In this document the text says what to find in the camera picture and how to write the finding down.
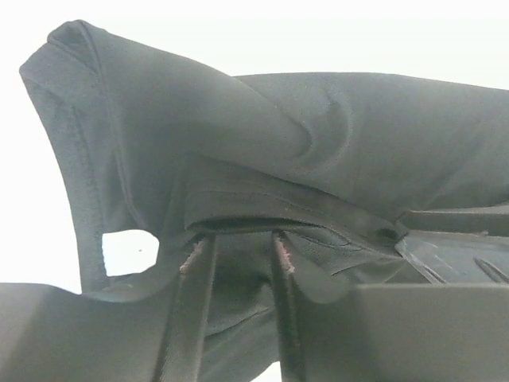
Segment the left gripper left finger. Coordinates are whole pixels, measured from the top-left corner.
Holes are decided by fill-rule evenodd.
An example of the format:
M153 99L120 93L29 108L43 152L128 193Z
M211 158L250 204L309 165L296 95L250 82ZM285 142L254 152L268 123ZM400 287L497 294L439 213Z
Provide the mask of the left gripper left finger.
M215 266L201 236L111 293L2 284L2 380L198 380Z

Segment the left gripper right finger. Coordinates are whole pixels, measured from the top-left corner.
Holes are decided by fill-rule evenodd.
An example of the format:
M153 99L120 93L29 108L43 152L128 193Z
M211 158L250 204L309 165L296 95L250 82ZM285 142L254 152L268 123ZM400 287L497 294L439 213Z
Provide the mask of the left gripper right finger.
M508 240L414 231L424 283L340 282L273 237L284 381L505 381Z

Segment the black t shirt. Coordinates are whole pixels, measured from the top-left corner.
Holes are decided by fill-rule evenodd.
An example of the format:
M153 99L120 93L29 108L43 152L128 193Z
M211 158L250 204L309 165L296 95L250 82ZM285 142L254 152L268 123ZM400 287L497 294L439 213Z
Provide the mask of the black t shirt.
M63 175L80 294L216 239L199 378L280 364L274 234L340 282L424 283L414 231L508 240L508 93L378 73L228 76L85 21L20 67Z

